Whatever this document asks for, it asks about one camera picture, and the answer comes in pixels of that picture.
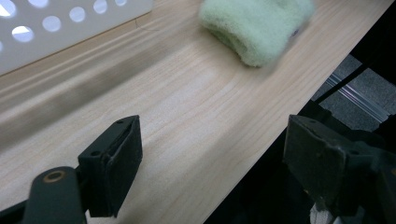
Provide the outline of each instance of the black cable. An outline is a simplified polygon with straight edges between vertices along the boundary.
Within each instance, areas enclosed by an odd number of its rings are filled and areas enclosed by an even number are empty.
[[[362,72],[364,72],[367,68],[369,68],[370,65],[371,65],[371,63],[363,63],[355,71],[353,71],[351,74],[349,74],[346,78],[344,78],[339,83],[337,83],[335,86],[331,87],[328,91],[323,93],[317,100],[315,100],[315,103],[317,103],[317,104],[322,103],[324,100],[326,100],[333,93],[339,91],[347,83],[352,81],[355,77],[358,77]]]
[[[367,68],[369,68],[372,64],[376,62],[376,59],[379,57],[379,55],[382,53],[382,48],[384,43],[386,42],[385,40],[387,39],[389,35],[389,31],[394,24],[396,19],[396,15],[392,15],[392,19],[390,19],[389,26],[387,30],[385,31],[384,35],[382,36],[381,41],[379,41],[378,45],[375,47],[375,49],[372,51],[372,53],[367,57],[367,60],[365,62],[368,63],[363,63],[361,66],[359,66],[355,71],[353,71],[351,74],[349,74],[346,78],[341,80],[339,83],[337,83],[335,86],[331,87],[328,91],[323,93],[317,100],[315,100],[315,103],[320,104],[324,100],[326,100],[329,96],[331,96],[333,93],[339,91],[341,88],[343,88],[347,83],[352,81],[355,77],[358,77],[361,73],[363,73]]]

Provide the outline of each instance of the fuzzy green cloth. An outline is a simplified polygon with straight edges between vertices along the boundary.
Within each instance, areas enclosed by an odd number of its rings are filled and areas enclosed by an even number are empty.
[[[314,14],[311,0],[205,0],[201,24],[250,66],[276,61]]]

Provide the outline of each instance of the basket hole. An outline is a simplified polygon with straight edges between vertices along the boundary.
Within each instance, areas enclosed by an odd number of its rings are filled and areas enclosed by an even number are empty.
[[[46,7],[49,0],[29,0],[29,3],[34,7]]]
[[[9,0],[0,0],[0,17],[13,17],[17,8],[14,3]]]
[[[116,0],[116,4],[119,7],[125,6],[126,2],[127,2],[127,0]]]
[[[98,14],[103,14],[107,11],[107,1],[106,0],[96,0],[93,4],[93,9]]]
[[[12,36],[16,40],[26,43],[33,40],[35,34],[33,33],[33,30],[30,27],[18,26],[12,30]]]
[[[85,20],[85,10],[82,7],[73,7],[69,12],[70,20],[81,22]]]
[[[61,29],[61,20],[56,16],[48,16],[43,20],[43,27],[49,32],[57,32]]]

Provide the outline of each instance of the wooden table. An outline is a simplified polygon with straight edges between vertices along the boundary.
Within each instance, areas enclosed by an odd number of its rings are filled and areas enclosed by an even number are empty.
[[[249,68],[197,20],[202,1],[152,12],[0,77],[0,209],[116,119],[141,118],[144,158],[114,218],[202,223],[391,0],[317,0],[273,68]]]

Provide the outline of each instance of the white perforated panel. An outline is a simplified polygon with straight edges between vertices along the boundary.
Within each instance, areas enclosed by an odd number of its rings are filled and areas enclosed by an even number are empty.
[[[151,11],[153,0],[0,0],[0,76]]]

